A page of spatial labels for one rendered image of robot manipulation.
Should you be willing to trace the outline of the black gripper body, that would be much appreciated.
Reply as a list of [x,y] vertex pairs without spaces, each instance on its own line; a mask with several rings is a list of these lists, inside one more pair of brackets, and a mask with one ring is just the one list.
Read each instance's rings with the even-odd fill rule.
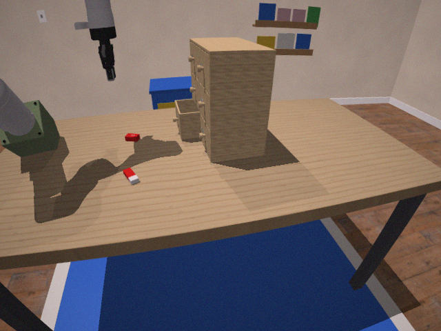
[[102,50],[102,45],[105,45],[105,49],[109,52],[110,57],[110,49],[109,45],[110,39],[116,38],[116,29],[114,27],[108,27],[108,28],[93,28],[90,29],[90,36],[91,39],[96,41],[99,41],[100,49]]

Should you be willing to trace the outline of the wooden chest of drawers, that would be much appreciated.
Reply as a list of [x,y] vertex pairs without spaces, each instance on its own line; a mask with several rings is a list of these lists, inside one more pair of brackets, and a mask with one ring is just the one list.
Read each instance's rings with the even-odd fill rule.
[[210,161],[265,154],[276,50],[238,37],[189,39],[209,53]]

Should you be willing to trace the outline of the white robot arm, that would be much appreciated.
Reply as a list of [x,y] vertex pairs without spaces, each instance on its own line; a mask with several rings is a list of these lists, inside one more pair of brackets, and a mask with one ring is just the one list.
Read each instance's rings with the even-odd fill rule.
[[[114,27],[110,0],[85,0],[86,22],[75,22],[75,30]],[[28,107],[0,78],[0,128],[21,136],[33,129],[35,118]]]

